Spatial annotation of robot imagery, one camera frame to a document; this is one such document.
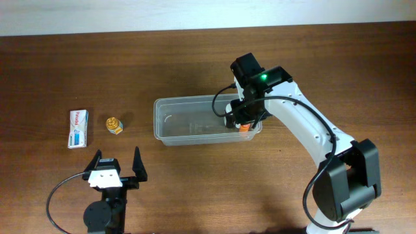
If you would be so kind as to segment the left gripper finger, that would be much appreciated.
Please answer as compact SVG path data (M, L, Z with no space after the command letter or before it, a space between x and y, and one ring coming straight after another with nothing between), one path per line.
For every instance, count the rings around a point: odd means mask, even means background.
M135 177L137 178L138 182L145 182L148 180L148 174L142 162L138 146L135 147L132 171L135 173Z
M102 158L102 152L101 150L97 150L96 154L93 156L92 160L90 161L90 163L88 164L88 166L85 168L85 172L89 172L92 171L96 168L98 162L101 160Z

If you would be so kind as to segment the orange tube white cap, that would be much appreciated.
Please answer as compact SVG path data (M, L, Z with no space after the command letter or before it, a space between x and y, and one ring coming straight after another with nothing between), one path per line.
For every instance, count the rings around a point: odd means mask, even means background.
M240 125L239 131L240 132L248 132L251 128L250 124Z

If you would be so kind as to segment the black bottle white cap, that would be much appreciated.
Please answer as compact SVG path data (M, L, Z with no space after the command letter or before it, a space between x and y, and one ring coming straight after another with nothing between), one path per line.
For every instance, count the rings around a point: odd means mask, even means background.
M235 128L235 117L233 114L227 115L224 117L225 126L228 129Z

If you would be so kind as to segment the white medicine box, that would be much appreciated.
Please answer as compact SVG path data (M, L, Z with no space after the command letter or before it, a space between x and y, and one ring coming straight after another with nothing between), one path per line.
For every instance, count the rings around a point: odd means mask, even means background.
M70 111L70 133L68 137L68 148L75 149L87 147L87 132L88 111Z

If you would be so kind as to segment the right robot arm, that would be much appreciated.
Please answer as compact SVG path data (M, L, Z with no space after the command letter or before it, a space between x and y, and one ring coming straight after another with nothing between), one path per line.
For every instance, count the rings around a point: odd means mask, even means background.
M382 193L377 147L358 142L332 124L303 95L282 67L269 70L248 53L230 66L239 97L225 109L228 127L258 123L274 116L300 141L317 166L302 206L313 195L315 216L306 216L306 233L348 233L353 219Z

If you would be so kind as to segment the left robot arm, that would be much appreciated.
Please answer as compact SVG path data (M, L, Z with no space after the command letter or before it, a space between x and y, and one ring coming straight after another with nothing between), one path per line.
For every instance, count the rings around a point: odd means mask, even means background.
M121 177L118 160L104 159L101 151L96 152L82 175L91 188L101 193L101 199L84 211L83 222L88 233L125 232L127 192L138 190L140 183L148 180L139 147L135 148L132 171L134 176Z

